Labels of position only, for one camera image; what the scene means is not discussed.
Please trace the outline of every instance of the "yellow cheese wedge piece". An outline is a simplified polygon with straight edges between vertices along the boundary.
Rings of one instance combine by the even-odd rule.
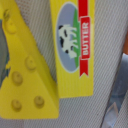
[[[6,119],[57,118],[56,83],[14,0],[0,0],[0,20],[10,57],[6,65],[10,72],[0,89],[0,116]]]

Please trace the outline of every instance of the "white surface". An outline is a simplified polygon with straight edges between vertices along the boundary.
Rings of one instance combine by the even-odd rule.
[[[48,0],[16,0],[56,80]],[[57,120],[7,121],[0,128],[100,128],[128,24],[128,1],[96,0],[94,96],[60,100]],[[115,128],[128,128],[128,95]]]

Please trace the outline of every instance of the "black and white cow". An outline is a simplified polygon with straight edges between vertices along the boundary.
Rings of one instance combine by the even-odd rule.
[[[77,29],[70,25],[59,26],[59,37],[62,51],[68,54],[71,59],[77,57],[77,54],[73,51],[73,47],[78,48],[75,44],[77,43],[77,40],[71,40],[72,36],[77,36],[73,31],[77,31]]]

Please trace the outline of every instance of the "butter label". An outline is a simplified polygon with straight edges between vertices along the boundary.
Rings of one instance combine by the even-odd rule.
[[[51,0],[60,98],[93,94],[94,0]]]

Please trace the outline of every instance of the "red banner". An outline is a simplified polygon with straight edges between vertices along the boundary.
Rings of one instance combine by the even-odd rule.
[[[90,59],[90,38],[91,38],[91,19],[88,16],[88,0],[78,0],[79,21],[81,29],[81,57],[80,57],[80,76],[89,75]]]
[[[88,16],[88,0],[78,0],[78,19],[83,16]]]

